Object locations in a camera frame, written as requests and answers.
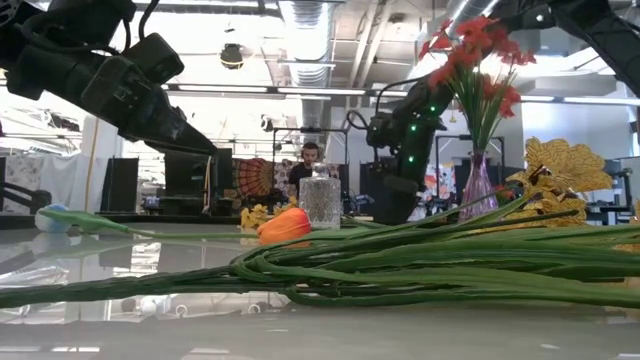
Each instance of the wall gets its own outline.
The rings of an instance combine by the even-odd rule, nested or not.
[[[626,97],[623,85],[606,97]],[[586,144],[605,159],[632,155],[627,106],[525,103],[522,116],[525,139],[562,138],[571,145]]]
[[[360,113],[368,121],[373,116],[373,109],[361,108]],[[516,114],[520,113],[519,107],[514,108]],[[331,108],[332,127],[338,128],[342,125],[345,118],[345,109],[341,107]],[[447,126],[447,131],[439,131],[438,135],[460,135],[468,134],[466,123],[462,114],[458,111],[447,110],[442,114],[442,120]],[[505,137],[505,164],[507,166],[522,167],[524,146],[523,146],[523,130],[522,121],[519,116],[504,120],[496,130],[496,136]],[[344,163],[344,147],[342,145],[342,135],[336,135],[329,138],[325,153],[327,162],[343,164]],[[456,159],[465,158],[471,150],[471,143],[468,141],[452,140],[448,144],[447,139],[440,140],[440,163],[449,163]],[[349,183],[351,189],[359,193],[360,191],[360,164],[373,161],[373,150],[367,145],[365,131],[351,129],[348,134],[349,148]],[[431,150],[430,162],[435,163],[435,149]],[[489,156],[499,159],[499,153],[493,149],[488,149]],[[380,156],[388,156],[387,149],[379,151]]]

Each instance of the glass jar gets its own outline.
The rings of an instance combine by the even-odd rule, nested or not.
[[[299,200],[312,228],[340,228],[340,180],[331,177],[326,164],[313,164],[313,175],[300,179]]]

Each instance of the orange tulip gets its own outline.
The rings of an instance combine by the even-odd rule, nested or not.
[[[260,245],[273,245],[295,240],[311,232],[307,213],[300,208],[291,208],[258,227]],[[308,243],[296,244],[306,246]]]

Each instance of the purple glass vase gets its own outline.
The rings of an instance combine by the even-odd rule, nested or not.
[[[473,151],[469,154],[471,157],[471,173],[464,187],[462,195],[462,205],[475,201],[478,198],[493,193],[493,186],[489,180],[487,172],[487,156],[483,150]],[[476,216],[486,214],[498,208],[498,200],[495,196],[489,196],[486,199],[462,209],[459,213],[459,222],[464,222]]]

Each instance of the vase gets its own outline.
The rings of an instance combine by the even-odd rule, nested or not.
[[[332,178],[329,167],[313,164],[313,175],[300,179],[300,208],[313,229],[339,229],[341,213],[340,180]]]
[[[493,186],[487,172],[487,155],[484,150],[473,151],[469,154],[471,160],[471,172],[467,185],[462,194],[462,205],[469,204],[479,198],[493,193]],[[498,208],[498,200],[495,196],[486,197],[467,208],[460,210],[459,222],[464,222],[476,216],[486,214]]]

